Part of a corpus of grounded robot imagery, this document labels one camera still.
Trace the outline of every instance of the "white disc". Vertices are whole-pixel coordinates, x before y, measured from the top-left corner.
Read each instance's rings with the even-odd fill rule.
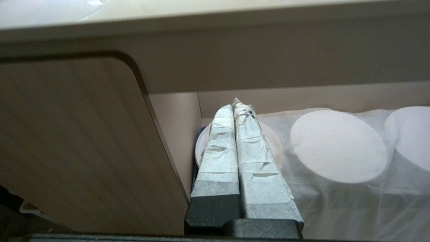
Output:
[[[322,110],[301,116],[290,142],[310,170],[341,183],[360,183],[377,177],[388,162],[379,134],[350,114]]]
[[[407,107],[394,111],[385,131],[396,134],[396,150],[415,165],[430,171],[430,107]]]
[[[282,163],[284,162],[284,153],[281,141],[279,140],[278,136],[275,134],[273,130],[271,130],[267,125],[259,122],[261,130],[263,130],[264,137],[269,144],[270,149],[272,150],[272,154],[275,158],[276,164],[279,168],[281,168]],[[203,150],[206,147],[206,144],[208,143],[209,139],[209,130],[210,125],[207,126],[202,133],[199,135],[197,142],[196,142],[196,149],[195,149],[195,157],[196,157],[196,163],[197,166],[200,167],[201,159]]]

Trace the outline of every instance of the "white paper plate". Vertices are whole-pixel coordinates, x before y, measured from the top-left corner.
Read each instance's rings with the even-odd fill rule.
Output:
[[[361,119],[322,110],[301,116],[291,129],[294,153],[311,171],[341,183],[369,181],[385,169],[381,136]]]
[[[276,164],[278,165],[279,168],[281,168],[281,165],[284,161],[284,154],[283,154],[281,141],[279,140],[275,132],[273,132],[273,130],[271,130],[269,127],[267,127],[265,124],[261,122],[259,122],[259,124],[261,129],[263,130],[263,134],[267,140],[267,143],[269,144],[269,147],[272,150]],[[203,150],[205,149],[206,144],[208,143],[209,130],[210,130],[210,124],[202,131],[202,133],[200,133],[199,138],[197,139],[197,142],[196,142],[196,149],[195,149],[194,155],[196,157],[196,163],[198,167],[200,167]]]
[[[407,107],[394,111],[385,131],[397,137],[396,150],[415,165],[430,171],[430,107]]]

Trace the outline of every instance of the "black base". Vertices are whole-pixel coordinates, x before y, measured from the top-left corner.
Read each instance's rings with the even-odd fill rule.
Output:
[[[224,225],[224,235],[248,239],[303,239],[300,224],[283,219],[236,219]]]
[[[227,221],[243,217],[239,194],[193,197],[185,215],[185,235],[223,235]]]

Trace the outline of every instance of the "plastic wrap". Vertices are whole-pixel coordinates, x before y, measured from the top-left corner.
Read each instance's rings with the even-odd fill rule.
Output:
[[[363,121],[373,131],[363,124],[359,127],[341,125],[338,131],[342,132],[339,133],[336,132],[333,120],[326,119],[325,115],[318,118],[316,122],[301,123],[300,121],[296,124],[297,120],[305,114],[321,110],[330,109],[305,109],[258,116],[259,121],[271,128],[281,140],[285,155],[281,172],[305,220],[304,237],[307,239],[427,241],[430,238],[430,230],[427,229],[430,224],[430,171],[422,166],[430,164],[429,157],[425,155],[428,152],[427,149],[430,149],[428,139],[430,120],[427,118],[430,108],[420,109],[421,113],[406,112],[408,114],[400,117],[393,115],[390,118],[388,117],[393,110],[344,113],[359,119],[360,122]],[[350,124],[349,118],[341,119],[343,119],[340,121],[343,125]],[[312,121],[312,117],[308,116],[302,120]],[[318,130],[316,133],[320,136],[308,135],[300,131],[294,134],[296,137],[292,141],[291,130],[294,125],[296,130],[298,128]],[[321,129],[324,128],[329,129],[330,132],[321,133]],[[365,130],[366,135],[349,131],[357,129]],[[405,158],[396,149],[400,144],[405,147],[405,137],[409,137],[408,145],[414,147],[414,159],[420,159],[418,165]],[[345,144],[335,146],[336,140],[343,140]],[[330,159],[342,158],[345,161],[360,162],[357,157],[368,157],[369,154],[374,154],[379,157],[374,162],[380,165],[375,168],[372,164],[366,164],[367,161],[363,161],[364,166],[357,166],[353,171],[345,171],[344,168],[337,167],[335,161],[328,159],[328,152],[320,149],[320,146],[328,148],[330,152],[338,152],[338,156],[329,156]],[[313,167],[301,161],[297,155],[298,152],[301,154],[309,152],[318,157],[319,160],[311,161],[306,156],[301,158],[308,159],[308,162],[318,161],[320,162],[318,165],[325,170],[317,173],[316,171],[321,167]],[[366,172],[366,166],[380,170],[369,170],[369,173],[375,175],[361,176]],[[337,171],[347,175],[340,176],[336,174]]]

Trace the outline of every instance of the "wooden cabinet door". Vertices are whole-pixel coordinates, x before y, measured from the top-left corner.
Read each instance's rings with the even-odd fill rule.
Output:
[[[1,185],[76,231],[181,234],[187,197],[142,85],[111,57],[1,64]]]

